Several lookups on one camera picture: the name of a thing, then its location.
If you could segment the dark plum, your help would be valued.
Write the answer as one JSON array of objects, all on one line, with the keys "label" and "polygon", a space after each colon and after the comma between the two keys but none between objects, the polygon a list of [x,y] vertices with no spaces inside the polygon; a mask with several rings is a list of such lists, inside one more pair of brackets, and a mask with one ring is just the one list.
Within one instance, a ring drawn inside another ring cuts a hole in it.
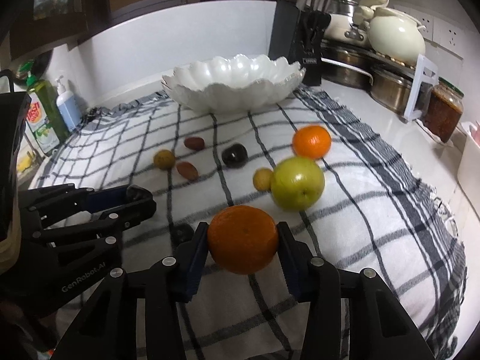
[{"label": "dark plum", "polygon": [[228,168],[243,167],[248,160],[247,149],[244,145],[235,143],[222,151],[221,159]]},{"label": "dark plum", "polygon": [[172,249],[176,250],[181,244],[190,242],[194,237],[194,230],[187,223],[171,224],[169,226],[169,234]]}]

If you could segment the yellow longan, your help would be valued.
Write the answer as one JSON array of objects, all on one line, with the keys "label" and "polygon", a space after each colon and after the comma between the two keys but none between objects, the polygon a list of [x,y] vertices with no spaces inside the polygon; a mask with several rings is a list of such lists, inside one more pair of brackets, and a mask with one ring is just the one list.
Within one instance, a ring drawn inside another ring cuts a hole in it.
[{"label": "yellow longan", "polygon": [[176,157],[170,150],[160,150],[154,155],[153,164],[156,168],[167,171],[175,166]]},{"label": "yellow longan", "polygon": [[261,192],[270,191],[272,174],[271,169],[265,167],[257,169],[252,179],[255,189]]}]

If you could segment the orange tangerine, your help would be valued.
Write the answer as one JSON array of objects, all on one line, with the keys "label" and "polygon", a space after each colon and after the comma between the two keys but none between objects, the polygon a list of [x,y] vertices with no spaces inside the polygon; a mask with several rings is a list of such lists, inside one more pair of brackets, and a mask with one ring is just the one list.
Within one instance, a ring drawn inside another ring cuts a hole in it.
[{"label": "orange tangerine", "polygon": [[320,125],[308,125],[293,136],[292,148],[296,155],[318,160],[326,156],[332,145],[329,132]]},{"label": "orange tangerine", "polygon": [[212,218],[208,246],[222,269],[238,275],[255,274],[267,267],[277,252],[276,223],[261,209],[230,206]]}]

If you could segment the green apple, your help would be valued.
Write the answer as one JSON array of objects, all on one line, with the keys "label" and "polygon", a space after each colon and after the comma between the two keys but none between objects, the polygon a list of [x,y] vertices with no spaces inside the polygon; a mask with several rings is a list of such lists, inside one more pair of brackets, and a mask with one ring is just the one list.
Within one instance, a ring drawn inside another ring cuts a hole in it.
[{"label": "green apple", "polygon": [[325,186],[324,172],[315,161],[294,156],[275,166],[270,189],[284,211],[305,211],[320,199]]}]

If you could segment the yellow sponge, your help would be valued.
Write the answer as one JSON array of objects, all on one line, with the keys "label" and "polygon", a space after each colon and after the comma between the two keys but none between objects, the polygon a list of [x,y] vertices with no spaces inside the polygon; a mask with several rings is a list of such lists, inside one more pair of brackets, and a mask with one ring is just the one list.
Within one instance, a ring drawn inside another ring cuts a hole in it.
[{"label": "yellow sponge", "polygon": [[20,156],[16,165],[16,171],[21,174],[32,166],[34,163],[34,156],[27,152],[25,155]]}]

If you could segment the green dish soap bottle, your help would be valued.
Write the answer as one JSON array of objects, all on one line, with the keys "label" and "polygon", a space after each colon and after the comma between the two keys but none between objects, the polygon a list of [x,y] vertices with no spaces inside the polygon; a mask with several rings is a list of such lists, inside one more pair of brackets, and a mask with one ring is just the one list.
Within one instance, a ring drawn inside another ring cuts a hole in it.
[{"label": "green dish soap bottle", "polygon": [[52,155],[69,138],[69,131],[56,105],[54,88],[48,80],[32,73],[33,61],[22,66],[27,73],[27,93],[31,98],[28,127],[44,155]]}]

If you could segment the blue pump soap bottle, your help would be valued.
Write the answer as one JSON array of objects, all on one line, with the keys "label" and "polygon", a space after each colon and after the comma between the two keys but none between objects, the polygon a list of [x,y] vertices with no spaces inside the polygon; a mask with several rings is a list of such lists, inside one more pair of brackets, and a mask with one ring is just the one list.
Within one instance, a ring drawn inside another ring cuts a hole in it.
[{"label": "blue pump soap bottle", "polygon": [[72,133],[81,122],[81,112],[77,105],[75,94],[62,83],[63,78],[63,76],[59,76],[55,79],[58,93],[56,106],[66,124],[67,130]]}]

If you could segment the white scalloped ceramic bowl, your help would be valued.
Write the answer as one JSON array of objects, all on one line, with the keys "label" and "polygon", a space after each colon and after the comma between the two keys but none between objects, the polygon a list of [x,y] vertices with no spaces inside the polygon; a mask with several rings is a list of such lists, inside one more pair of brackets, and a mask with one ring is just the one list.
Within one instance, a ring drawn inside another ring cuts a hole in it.
[{"label": "white scalloped ceramic bowl", "polygon": [[198,113],[253,111],[285,100],[303,81],[306,69],[284,57],[216,56],[175,67],[162,76],[166,94]]}]

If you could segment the steel pot left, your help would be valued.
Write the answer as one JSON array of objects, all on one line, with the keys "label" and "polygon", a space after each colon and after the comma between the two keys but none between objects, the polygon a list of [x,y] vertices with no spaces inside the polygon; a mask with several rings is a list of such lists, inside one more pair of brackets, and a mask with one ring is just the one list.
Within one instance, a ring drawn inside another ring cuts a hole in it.
[{"label": "steel pot left", "polygon": [[369,90],[374,78],[374,60],[352,47],[324,43],[322,52],[322,78],[355,89]]}]

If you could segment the steel pot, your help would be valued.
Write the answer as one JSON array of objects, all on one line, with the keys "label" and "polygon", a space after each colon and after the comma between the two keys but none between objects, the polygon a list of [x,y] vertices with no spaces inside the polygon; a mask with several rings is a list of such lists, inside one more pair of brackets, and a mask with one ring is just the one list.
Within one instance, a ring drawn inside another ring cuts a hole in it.
[{"label": "steel pot", "polygon": [[352,47],[324,43],[322,52],[322,78],[355,89],[369,90],[374,78],[374,60]]},{"label": "steel pot", "polygon": [[413,81],[384,67],[372,67],[373,84],[370,96],[385,108],[402,115],[408,103]]}]

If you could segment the glass jar red sauce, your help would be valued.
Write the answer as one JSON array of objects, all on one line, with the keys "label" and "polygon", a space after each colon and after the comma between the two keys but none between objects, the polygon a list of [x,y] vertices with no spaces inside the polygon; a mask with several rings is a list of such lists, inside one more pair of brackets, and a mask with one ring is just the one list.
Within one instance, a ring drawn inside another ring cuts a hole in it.
[{"label": "glass jar red sauce", "polygon": [[447,143],[464,112],[465,94],[446,79],[432,88],[423,125],[443,143]]}]

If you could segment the pink plastic colander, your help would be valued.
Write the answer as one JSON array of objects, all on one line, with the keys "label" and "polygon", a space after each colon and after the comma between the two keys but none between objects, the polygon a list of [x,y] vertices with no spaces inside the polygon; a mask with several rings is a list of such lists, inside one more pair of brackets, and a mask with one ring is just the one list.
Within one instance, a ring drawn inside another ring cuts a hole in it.
[{"label": "pink plastic colander", "polygon": [[470,124],[469,132],[470,132],[471,137],[475,141],[480,141],[480,124],[479,124],[479,121],[475,121],[474,123]]}]

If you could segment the black knife block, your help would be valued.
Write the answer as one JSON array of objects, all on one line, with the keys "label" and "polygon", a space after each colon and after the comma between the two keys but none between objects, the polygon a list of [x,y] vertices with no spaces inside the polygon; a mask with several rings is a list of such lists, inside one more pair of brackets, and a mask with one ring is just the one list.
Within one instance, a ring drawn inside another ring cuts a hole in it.
[{"label": "black knife block", "polygon": [[332,15],[327,12],[332,0],[279,0],[275,9],[268,57],[285,57],[305,70],[304,84],[320,86],[323,63],[321,42]]}]

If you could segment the cream ceramic pot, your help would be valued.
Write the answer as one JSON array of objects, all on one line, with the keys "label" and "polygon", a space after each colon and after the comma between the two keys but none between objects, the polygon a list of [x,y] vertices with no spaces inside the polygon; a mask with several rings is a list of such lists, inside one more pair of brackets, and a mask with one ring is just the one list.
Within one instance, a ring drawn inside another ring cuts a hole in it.
[{"label": "cream ceramic pot", "polygon": [[425,54],[420,32],[424,27],[418,19],[400,10],[378,7],[368,25],[368,40],[377,53],[415,67],[418,56]]}]

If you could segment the wall power sockets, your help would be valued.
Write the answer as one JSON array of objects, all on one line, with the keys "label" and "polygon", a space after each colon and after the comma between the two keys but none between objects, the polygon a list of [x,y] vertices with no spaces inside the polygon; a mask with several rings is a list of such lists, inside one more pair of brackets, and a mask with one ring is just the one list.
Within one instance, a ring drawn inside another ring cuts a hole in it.
[{"label": "wall power sockets", "polygon": [[409,14],[423,24],[425,27],[420,32],[425,40],[442,47],[461,59],[465,57],[465,32],[461,28],[448,23],[444,19],[411,7],[394,4],[393,8]]}]

